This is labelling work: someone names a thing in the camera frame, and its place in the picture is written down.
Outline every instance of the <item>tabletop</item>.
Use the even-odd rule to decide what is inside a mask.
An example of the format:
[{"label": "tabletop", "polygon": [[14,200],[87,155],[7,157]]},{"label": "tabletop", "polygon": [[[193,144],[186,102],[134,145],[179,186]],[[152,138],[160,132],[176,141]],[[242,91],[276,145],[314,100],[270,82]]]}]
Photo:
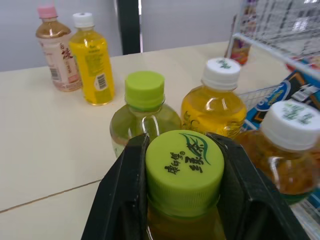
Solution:
[{"label": "tabletop", "polygon": [[[126,76],[161,73],[165,101],[180,114],[206,61],[226,48],[218,42],[112,57],[116,96],[104,106],[87,104],[81,90],[56,90],[47,67],[0,72],[0,239],[80,239],[99,181],[116,160],[109,124],[125,104]],[[288,74],[253,48],[235,92],[276,85]]]}]

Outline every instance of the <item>bottle neck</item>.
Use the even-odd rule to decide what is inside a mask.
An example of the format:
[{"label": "bottle neck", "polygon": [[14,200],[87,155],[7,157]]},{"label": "bottle neck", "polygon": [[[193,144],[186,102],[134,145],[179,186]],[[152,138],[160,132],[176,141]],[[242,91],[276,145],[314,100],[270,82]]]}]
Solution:
[{"label": "bottle neck", "polygon": [[88,26],[88,27],[77,27],[78,32],[88,32],[93,31],[94,26]]},{"label": "bottle neck", "polygon": [[163,103],[161,105],[153,107],[153,108],[136,108],[136,107],[130,106],[128,104],[129,110],[134,114],[141,114],[141,113],[153,114],[153,113],[159,112],[162,105],[163,105]]},{"label": "bottle neck", "polygon": [[212,88],[212,87],[209,87],[207,85],[202,85],[202,88],[204,91],[208,92],[209,94],[210,93],[218,93],[218,94],[227,94],[227,93],[232,93],[233,92],[233,89],[230,89],[230,90],[221,90],[221,89],[216,89],[216,88]]},{"label": "bottle neck", "polygon": [[258,145],[259,148],[261,149],[269,149],[271,151],[277,152],[278,154],[282,155],[287,155],[287,154],[292,154],[292,156],[295,155],[304,155],[306,152],[309,151],[307,150],[294,150],[294,149],[286,149],[283,148],[275,143],[273,143],[264,133],[261,129],[258,130],[258,138],[256,139],[256,144]]},{"label": "bottle neck", "polygon": [[56,17],[49,17],[49,18],[41,18],[43,23],[48,23],[48,22],[56,22],[57,21],[57,16]]},{"label": "bottle neck", "polygon": [[202,87],[206,90],[212,91],[212,92],[216,92],[216,93],[231,93],[234,89],[216,89],[216,88],[212,88],[210,86],[205,85],[202,82]]}]

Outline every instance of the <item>green leaf logo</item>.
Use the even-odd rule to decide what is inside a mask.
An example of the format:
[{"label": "green leaf logo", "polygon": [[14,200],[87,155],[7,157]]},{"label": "green leaf logo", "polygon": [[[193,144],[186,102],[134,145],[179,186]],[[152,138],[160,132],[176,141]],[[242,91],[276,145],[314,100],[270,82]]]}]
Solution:
[{"label": "green leaf logo", "polygon": [[207,160],[208,144],[202,137],[188,133],[179,134],[185,137],[186,146],[194,155],[201,159],[204,159],[207,164],[211,165]]},{"label": "green leaf logo", "polygon": [[226,60],[224,60],[224,59],[218,60],[217,63],[218,63],[218,64],[221,64],[220,68],[222,68],[222,69],[229,69],[229,68],[231,68],[231,66],[228,65],[228,63],[227,63]]}]

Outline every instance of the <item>barcode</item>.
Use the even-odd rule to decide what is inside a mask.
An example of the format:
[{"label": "barcode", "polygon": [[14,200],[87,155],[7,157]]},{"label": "barcode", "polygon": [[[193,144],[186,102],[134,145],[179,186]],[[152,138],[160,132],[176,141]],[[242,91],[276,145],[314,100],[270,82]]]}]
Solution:
[{"label": "barcode", "polygon": [[60,80],[60,76],[56,68],[50,68],[50,72],[53,80]]},{"label": "barcode", "polygon": [[105,74],[103,73],[103,74],[97,76],[97,78],[98,78],[99,89],[102,90],[102,89],[106,88],[107,83],[106,83]]},{"label": "barcode", "polygon": [[291,98],[299,101],[299,102],[303,102],[304,100],[306,100],[308,98],[308,94],[306,94],[305,92],[301,92],[301,91],[296,91]]}]

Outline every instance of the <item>amber liquid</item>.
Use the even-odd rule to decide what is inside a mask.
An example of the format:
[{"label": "amber liquid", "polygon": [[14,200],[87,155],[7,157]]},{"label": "amber liquid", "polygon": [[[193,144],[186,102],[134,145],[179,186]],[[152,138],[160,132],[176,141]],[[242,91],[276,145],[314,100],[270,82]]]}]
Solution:
[{"label": "amber liquid", "polygon": [[[64,35],[70,34],[71,30],[57,21],[57,18],[44,18],[42,24],[38,27],[35,32],[35,36],[39,39],[56,39]],[[81,85],[77,88],[58,88],[63,92],[72,92],[81,88]]]},{"label": "amber liquid", "polygon": [[225,240],[216,207],[206,215],[177,218],[165,215],[152,205],[148,209],[149,236],[152,240]]},{"label": "amber liquid", "polygon": [[320,176],[320,139],[314,148],[311,149],[310,154],[314,164],[316,165],[318,176]]},{"label": "amber liquid", "polygon": [[240,143],[252,163],[269,177],[289,204],[309,195],[317,186],[318,173],[308,151],[288,151],[271,143],[260,131],[246,131]]},{"label": "amber liquid", "polygon": [[207,86],[191,90],[181,106],[183,129],[229,138],[240,132],[246,115],[245,104],[232,91],[217,91]]}]

